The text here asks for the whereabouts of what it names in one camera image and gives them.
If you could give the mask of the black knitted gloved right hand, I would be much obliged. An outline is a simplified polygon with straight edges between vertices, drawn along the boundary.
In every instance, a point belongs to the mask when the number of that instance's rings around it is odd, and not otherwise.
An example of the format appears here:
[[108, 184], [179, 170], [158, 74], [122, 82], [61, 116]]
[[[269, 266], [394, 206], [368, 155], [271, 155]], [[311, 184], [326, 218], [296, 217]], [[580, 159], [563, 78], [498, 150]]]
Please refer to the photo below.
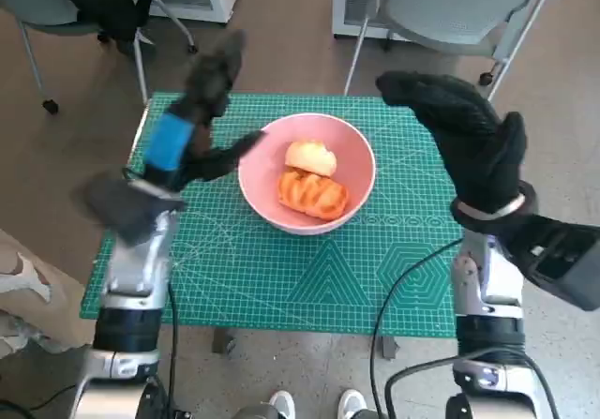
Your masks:
[[387, 71], [375, 84], [386, 105], [411, 109], [429, 131], [461, 202], [491, 215], [517, 198], [527, 148], [520, 112], [500, 117], [450, 75]]

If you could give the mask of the black left hand blue tape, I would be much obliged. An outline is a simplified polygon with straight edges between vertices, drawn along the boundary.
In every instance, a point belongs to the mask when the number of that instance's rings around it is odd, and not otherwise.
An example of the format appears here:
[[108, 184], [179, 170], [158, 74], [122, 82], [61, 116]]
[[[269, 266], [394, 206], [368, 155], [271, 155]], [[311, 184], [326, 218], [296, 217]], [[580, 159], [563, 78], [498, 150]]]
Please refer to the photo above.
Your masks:
[[234, 171], [240, 159], [265, 136], [258, 129], [227, 148], [212, 144], [212, 125], [230, 103], [233, 84], [242, 67], [245, 33], [235, 30], [198, 57], [183, 95], [158, 118], [144, 155], [142, 178], [172, 192], [189, 183], [216, 180]]

